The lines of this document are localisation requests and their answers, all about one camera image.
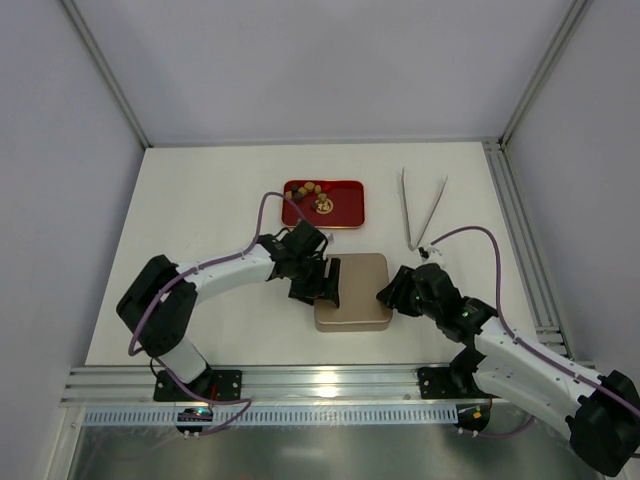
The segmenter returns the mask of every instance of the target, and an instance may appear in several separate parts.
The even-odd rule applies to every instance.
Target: metal tweezers
[[[422,227],[422,232],[420,233],[420,237],[418,237],[418,241],[414,244],[411,241],[411,227],[409,225],[409,209],[407,208],[407,192],[404,185],[404,167],[402,167],[402,173],[400,174],[400,196],[401,196],[400,208],[402,209],[402,221],[404,223],[404,236],[405,236],[405,240],[407,241],[407,247],[409,247],[410,251],[415,252],[420,246],[420,243],[422,242],[422,237],[424,237],[424,234],[427,231],[427,227],[429,226],[429,223],[433,218],[433,214],[436,213],[436,209],[438,208],[438,204],[440,203],[440,199],[442,198],[442,194],[444,193],[444,187],[447,185],[448,179],[449,179],[449,176],[447,175],[444,178],[444,181],[440,184],[440,189],[438,190],[435,201],[433,202],[433,205],[431,206],[431,210],[427,215],[427,221],[425,222],[424,227]]]

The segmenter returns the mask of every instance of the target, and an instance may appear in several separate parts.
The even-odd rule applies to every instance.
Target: white wall
[[[0,477],[41,478],[141,149],[53,0],[0,15]]]
[[[498,136],[570,0],[77,0],[152,143]]]
[[[640,2],[594,2],[510,153],[580,358],[640,387]]]

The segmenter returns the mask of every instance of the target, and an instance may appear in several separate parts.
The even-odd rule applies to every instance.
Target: white table surface
[[[131,333],[116,315],[122,294],[153,256],[200,260],[237,251],[251,239],[263,193],[289,179],[359,180],[365,188],[365,224],[332,230],[328,253],[380,252],[389,277],[417,266],[404,240],[399,172],[407,168],[407,198],[417,231],[439,181],[447,189],[425,242],[456,227],[483,225],[503,254],[503,303],[511,324],[534,335],[533,318],[480,143],[296,145],[154,148],[147,150],[100,309],[87,365],[135,365]],[[263,233],[281,227],[281,201],[269,200]],[[463,233],[440,245],[447,271],[463,295],[494,304],[495,264],[481,233]],[[288,280],[247,285],[219,295],[193,313],[187,335],[212,364],[385,364],[448,362],[461,346],[426,318],[394,314],[383,332],[320,333],[313,309],[287,297]]]

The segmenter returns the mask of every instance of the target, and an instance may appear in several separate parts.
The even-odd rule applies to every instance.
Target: white robotic arm
[[[190,385],[209,366],[185,331],[193,308],[209,298],[242,285],[289,278],[290,298],[310,305],[322,299],[339,307],[340,260],[323,258],[327,243],[324,234],[301,221],[292,231],[260,235],[244,254],[178,264],[160,255],[149,260],[116,311],[134,334],[132,343],[139,342],[150,357]],[[167,291],[154,305],[162,289]]]
[[[584,368],[512,329],[501,316],[499,296],[495,309],[461,296],[439,252],[431,247],[421,255],[423,265],[402,266],[377,298],[405,315],[430,317],[447,338],[466,346],[449,368],[418,370],[423,398],[440,392],[504,398],[560,432],[588,465],[617,475],[640,446],[633,382],[615,370],[603,376]]]

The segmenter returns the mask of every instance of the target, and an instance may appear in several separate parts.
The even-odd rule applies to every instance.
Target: red tray
[[[307,194],[298,204],[307,220],[315,227],[322,228],[359,228],[364,223],[364,187],[355,180],[289,180],[284,184],[283,193],[291,190],[292,185],[303,186],[306,182],[316,185],[329,185],[327,198],[333,202],[333,210],[327,214],[321,214],[311,208],[311,204],[317,200],[315,193]],[[298,214],[289,205],[282,201],[282,223],[293,227],[298,221]]]

